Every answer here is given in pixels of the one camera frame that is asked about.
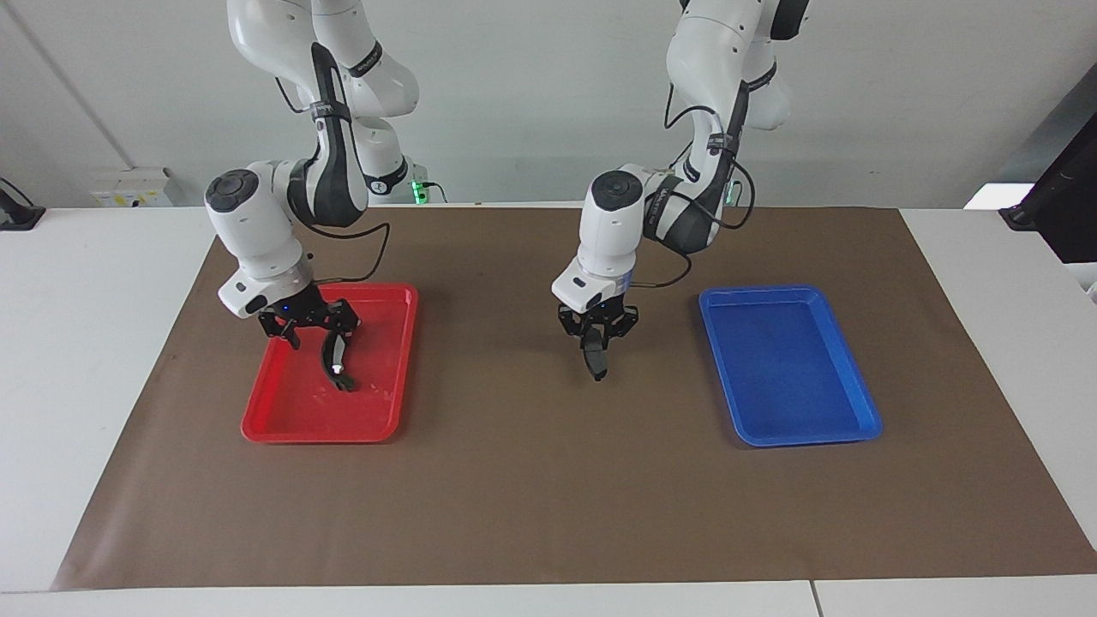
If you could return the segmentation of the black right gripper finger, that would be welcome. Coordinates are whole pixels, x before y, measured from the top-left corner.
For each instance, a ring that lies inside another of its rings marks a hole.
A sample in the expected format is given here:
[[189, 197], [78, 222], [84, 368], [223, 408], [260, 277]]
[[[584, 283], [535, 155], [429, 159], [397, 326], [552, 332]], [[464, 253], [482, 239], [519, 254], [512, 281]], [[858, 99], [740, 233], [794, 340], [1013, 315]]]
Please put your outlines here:
[[297, 335], [297, 324], [294, 319], [280, 319], [278, 315], [263, 315], [261, 327], [267, 338], [279, 338], [285, 340], [294, 350], [299, 349], [299, 337]]
[[328, 332], [326, 341], [333, 341], [336, 338], [339, 338], [344, 344], [348, 344], [360, 325], [360, 319], [354, 308], [344, 298], [340, 298], [333, 301], [333, 303], [327, 304], [326, 312], [326, 330]]

